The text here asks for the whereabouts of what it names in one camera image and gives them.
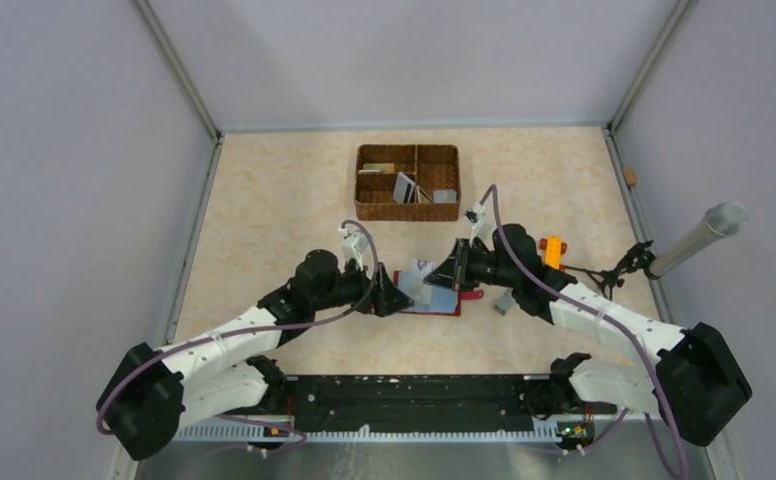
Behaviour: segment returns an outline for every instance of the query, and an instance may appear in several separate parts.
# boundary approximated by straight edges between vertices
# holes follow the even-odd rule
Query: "marble pattern surface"
[[[305,254],[340,255],[338,224],[355,218],[353,166],[363,143],[443,143],[459,148],[462,204],[491,183],[504,222],[568,243],[564,262],[610,268],[634,243],[600,128],[327,131],[225,137],[176,340],[221,325],[292,275]],[[443,260],[463,222],[367,222],[389,271],[410,258]],[[632,275],[616,300],[656,318],[647,280]],[[503,289],[463,303],[461,317],[353,314],[271,351],[289,374],[541,373],[571,352],[625,361],[576,332],[513,308]],[[325,318],[331,312],[322,312]]]

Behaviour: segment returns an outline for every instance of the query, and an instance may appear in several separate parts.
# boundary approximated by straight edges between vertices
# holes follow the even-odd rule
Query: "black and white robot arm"
[[[481,237],[492,228],[486,225],[484,209],[471,209],[466,218],[471,223],[471,238],[456,240],[453,251],[426,278],[427,283],[457,291],[473,290],[481,283],[510,288],[524,312],[579,331],[632,360],[632,365],[621,365],[583,353],[556,360],[551,365],[551,379],[561,384],[563,392],[557,396],[559,399],[570,398],[573,405],[611,403],[667,420],[645,368],[645,359],[619,328],[604,321],[604,315],[617,320],[643,347],[647,363],[655,369],[673,411],[680,436],[686,441],[709,445],[750,399],[750,384],[713,327],[699,323],[692,329],[683,329],[607,300],[573,276],[544,265],[535,240],[521,225],[504,225],[506,241],[521,263],[559,294],[551,295],[517,268],[499,231],[493,233],[493,251],[488,249]],[[597,313],[575,306],[562,296]]]
[[[300,335],[302,324],[317,324],[315,312],[349,305],[384,317],[412,305],[383,265],[368,278],[366,246],[359,232],[347,235],[343,271],[331,252],[313,250],[285,285],[228,323],[157,351],[146,343],[129,350],[97,402],[104,423],[133,459],[147,458],[181,428],[262,401],[284,375],[256,356]]]

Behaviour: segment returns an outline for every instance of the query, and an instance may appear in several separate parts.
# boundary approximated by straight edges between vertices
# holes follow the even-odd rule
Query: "orange object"
[[[568,251],[568,244],[562,242],[562,239],[556,235],[550,238],[542,238],[538,242],[538,247],[544,250],[544,263],[555,268],[556,270],[562,270],[562,255]]]

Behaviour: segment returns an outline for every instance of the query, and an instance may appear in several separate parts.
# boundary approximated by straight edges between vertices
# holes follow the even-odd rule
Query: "floor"
[[[523,224],[536,239],[562,237],[569,265],[611,268],[635,242],[599,127],[227,135],[176,341],[247,310],[285,283],[308,251],[340,255],[337,227],[355,218],[353,166],[364,143],[457,145],[463,206],[496,183],[504,222]],[[389,271],[411,258],[439,263],[468,235],[464,222],[366,225]],[[518,308],[500,316],[491,306],[502,291],[486,288],[461,317],[354,314],[267,355],[288,374],[543,373],[575,351],[625,361]],[[615,299],[657,318],[643,275],[627,278]]]

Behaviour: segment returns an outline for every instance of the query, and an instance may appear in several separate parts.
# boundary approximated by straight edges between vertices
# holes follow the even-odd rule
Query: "woven basket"
[[[393,163],[432,195],[455,190],[456,203],[397,203],[397,173],[358,173],[366,163]],[[356,158],[356,215],[359,220],[453,222],[462,199],[459,150],[455,145],[362,145]]]

